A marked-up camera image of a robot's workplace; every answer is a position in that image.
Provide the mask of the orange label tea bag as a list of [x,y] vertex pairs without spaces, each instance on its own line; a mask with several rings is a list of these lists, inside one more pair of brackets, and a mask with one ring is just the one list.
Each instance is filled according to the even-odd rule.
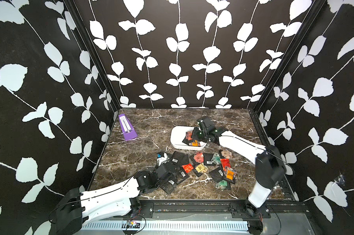
[[191,144],[192,144],[192,146],[200,147],[200,142],[197,140],[194,140]]

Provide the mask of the red label tea bag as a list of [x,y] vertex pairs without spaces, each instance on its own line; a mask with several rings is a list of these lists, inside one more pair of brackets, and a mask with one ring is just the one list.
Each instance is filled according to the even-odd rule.
[[187,132],[185,133],[185,139],[186,139],[188,142],[194,141],[194,139],[192,138],[192,132],[193,132],[193,131],[187,131]]

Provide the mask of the yellow oolong tea bag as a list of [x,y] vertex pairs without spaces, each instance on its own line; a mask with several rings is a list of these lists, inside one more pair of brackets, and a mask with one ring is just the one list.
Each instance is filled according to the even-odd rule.
[[195,167],[195,170],[198,173],[206,173],[208,171],[208,167],[206,165],[204,165],[203,163],[201,163]]

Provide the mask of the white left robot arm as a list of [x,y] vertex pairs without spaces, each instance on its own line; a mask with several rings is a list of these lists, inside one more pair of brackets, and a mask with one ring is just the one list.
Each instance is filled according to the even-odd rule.
[[106,188],[85,192],[71,189],[51,211],[49,220],[55,224],[56,234],[73,235],[90,222],[112,216],[136,216],[141,209],[138,197],[166,183],[174,185],[178,171],[176,165],[163,162]]

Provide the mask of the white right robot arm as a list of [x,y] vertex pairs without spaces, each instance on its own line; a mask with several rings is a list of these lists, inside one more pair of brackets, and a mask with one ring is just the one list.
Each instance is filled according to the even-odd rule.
[[257,211],[286,174],[287,169],[278,148],[255,144],[225,128],[216,127],[208,116],[198,119],[197,124],[198,127],[193,130],[193,139],[216,143],[240,154],[255,165],[256,183],[246,199],[246,207]]

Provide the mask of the black tea bag barcode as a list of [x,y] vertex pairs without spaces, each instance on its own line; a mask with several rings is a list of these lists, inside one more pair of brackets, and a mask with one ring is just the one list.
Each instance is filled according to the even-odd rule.
[[203,153],[203,164],[206,166],[215,166],[215,163],[212,161],[214,154]]

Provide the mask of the pink red tea bag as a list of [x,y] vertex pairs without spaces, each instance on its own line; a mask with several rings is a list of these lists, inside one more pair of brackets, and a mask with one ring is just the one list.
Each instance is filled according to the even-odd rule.
[[194,154],[193,159],[198,164],[201,164],[204,161],[204,155],[203,155],[202,152],[197,152],[197,153]]

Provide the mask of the green jasmine tea bag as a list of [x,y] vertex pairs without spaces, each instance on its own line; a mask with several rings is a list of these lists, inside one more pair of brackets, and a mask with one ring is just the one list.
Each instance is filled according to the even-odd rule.
[[215,165],[220,165],[221,164],[221,156],[220,156],[220,154],[219,153],[214,153],[212,158],[211,158],[211,161]]

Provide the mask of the white storage box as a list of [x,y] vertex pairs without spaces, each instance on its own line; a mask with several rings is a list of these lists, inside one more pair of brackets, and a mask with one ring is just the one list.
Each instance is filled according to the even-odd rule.
[[207,147],[207,143],[200,142],[200,146],[189,146],[182,141],[185,139],[186,132],[193,131],[193,127],[175,126],[171,131],[170,142],[175,149],[201,151]]

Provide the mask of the beige tea bag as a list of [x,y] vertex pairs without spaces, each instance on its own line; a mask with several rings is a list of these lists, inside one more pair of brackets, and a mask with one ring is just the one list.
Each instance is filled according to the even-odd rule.
[[221,159],[231,159],[232,158],[232,153],[227,149],[220,150],[219,154],[220,154]]

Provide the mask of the shiny red tea bag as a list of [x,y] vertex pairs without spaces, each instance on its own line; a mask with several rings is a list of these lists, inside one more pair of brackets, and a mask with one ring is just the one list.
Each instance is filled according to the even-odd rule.
[[225,169],[226,167],[231,168],[229,159],[220,159],[220,162],[223,169]]

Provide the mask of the large black tea bag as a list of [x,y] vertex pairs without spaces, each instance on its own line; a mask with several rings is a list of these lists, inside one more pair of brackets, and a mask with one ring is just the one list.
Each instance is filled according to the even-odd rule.
[[175,151],[172,154],[170,162],[177,166],[183,166],[189,164],[189,157],[187,154]]

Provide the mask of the orange red foil tea bag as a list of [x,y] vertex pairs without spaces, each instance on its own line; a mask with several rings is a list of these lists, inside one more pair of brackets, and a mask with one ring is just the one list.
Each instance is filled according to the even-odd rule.
[[194,167],[191,164],[183,165],[182,168],[186,173],[189,173],[194,169]]

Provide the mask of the black green tea bag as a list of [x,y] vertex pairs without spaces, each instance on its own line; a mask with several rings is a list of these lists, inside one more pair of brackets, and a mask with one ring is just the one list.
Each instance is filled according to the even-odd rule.
[[222,180],[215,184],[215,188],[220,190],[230,190],[231,184],[228,181]]

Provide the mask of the purple metronome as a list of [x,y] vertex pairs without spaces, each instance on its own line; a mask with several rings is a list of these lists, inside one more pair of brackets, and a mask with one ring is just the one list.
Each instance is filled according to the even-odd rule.
[[133,125],[131,124],[127,116],[125,114],[120,114],[118,118],[125,141],[136,139],[138,137],[138,134],[136,133]]

